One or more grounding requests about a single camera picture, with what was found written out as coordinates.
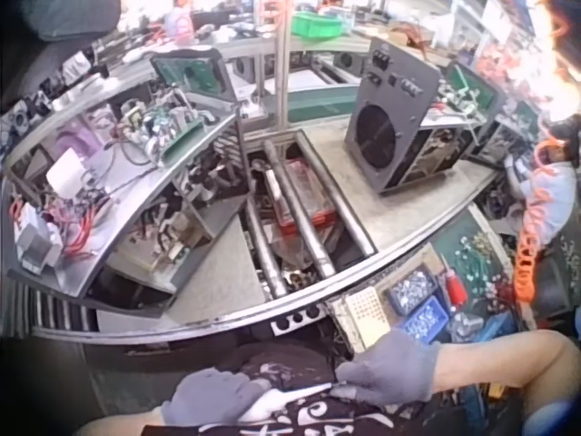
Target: workbench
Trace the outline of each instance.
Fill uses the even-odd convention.
[[[220,240],[216,244],[216,250],[204,260],[161,319],[98,311],[99,332],[87,335],[36,328],[35,333],[47,338],[89,343],[152,343],[205,336],[276,318],[347,291],[361,278],[396,261],[467,208],[496,175],[496,171],[487,167],[459,161],[444,177],[421,183],[413,189],[378,196],[347,153],[343,138],[348,121],[294,127],[304,131],[327,165],[377,246],[377,254],[300,292],[266,301],[259,285],[251,278],[254,270],[249,263],[247,247],[244,243],[236,243],[240,240],[237,230],[240,224],[235,220],[224,234],[230,242]],[[223,247],[222,252],[217,251],[220,247]],[[234,249],[238,250],[236,256],[232,256]],[[232,266],[227,259],[234,257],[239,261]],[[217,267],[220,258],[230,265],[228,273]],[[233,283],[236,283],[235,289],[232,289]],[[235,298],[225,298],[227,291]]]

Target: electronic device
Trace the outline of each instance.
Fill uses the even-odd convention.
[[[295,51],[290,52],[289,68],[291,73],[310,68],[312,65],[311,51]],[[276,57],[274,54],[266,54],[264,56],[264,78],[270,79],[274,77],[276,69]],[[244,79],[249,84],[256,83],[256,70],[254,65],[254,56],[243,56],[234,59],[233,72]]]
[[[46,265],[54,267],[63,252],[58,228],[46,223],[30,204],[25,203],[15,222],[16,256],[22,266],[40,274]]]
[[[440,74],[395,45],[375,38],[345,143],[378,193],[451,168],[478,125],[452,109],[431,110]]]
[[[333,58],[333,65],[341,70],[354,75],[355,77],[362,77],[365,71],[365,64],[367,63],[367,55],[352,52],[336,53]]]

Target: gloved hand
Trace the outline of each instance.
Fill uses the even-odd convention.
[[[331,395],[376,406],[428,401],[438,352],[438,345],[427,346],[394,329],[337,368],[337,380],[346,384]]]
[[[251,381],[244,374],[214,368],[195,372],[162,405],[163,420],[176,427],[235,423],[270,388],[268,381]]]

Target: metal rail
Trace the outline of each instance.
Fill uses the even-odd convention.
[[[309,139],[302,131],[297,132],[297,145],[299,146],[307,161],[309,161],[310,168],[319,177],[322,186],[325,188],[330,199],[333,201],[333,204],[335,205],[337,212],[342,218],[347,231],[353,238],[353,242],[357,244],[365,257],[370,257],[377,253],[377,248],[375,248],[375,245],[369,238],[369,235],[363,226],[361,226],[359,219],[353,212],[350,204],[345,199],[345,196],[337,185],[337,182],[335,182],[335,179],[329,173],[329,170],[319,158],[319,155],[310,144]]]
[[[272,171],[274,172],[276,181],[281,187],[282,196],[287,201],[290,214],[292,215],[292,218],[294,218],[294,222],[297,224],[300,236],[302,236],[302,239],[307,245],[307,250],[315,263],[315,267],[317,268],[320,277],[328,279],[332,275],[335,275],[335,267],[333,266],[333,262],[325,250],[325,247],[319,240],[317,231],[312,225],[312,221],[300,201],[299,193],[297,193],[297,190],[293,186],[291,178],[279,157],[278,150],[271,141],[264,141],[264,152],[272,165]]]
[[[256,210],[256,203],[251,196],[246,203],[246,218],[248,220],[248,230],[251,234],[252,244],[258,255],[264,278],[271,290],[272,298],[282,298],[288,295],[289,291],[284,279],[282,279],[281,270],[276,263],[276,259],[272,254],[266,234],[264,233],[261,218]]]

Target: circuit board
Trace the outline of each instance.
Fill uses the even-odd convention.
[[[212,59],[153,59],[167,84],[177,84],[185,93],[220,96],[224,86],[216,78]]]

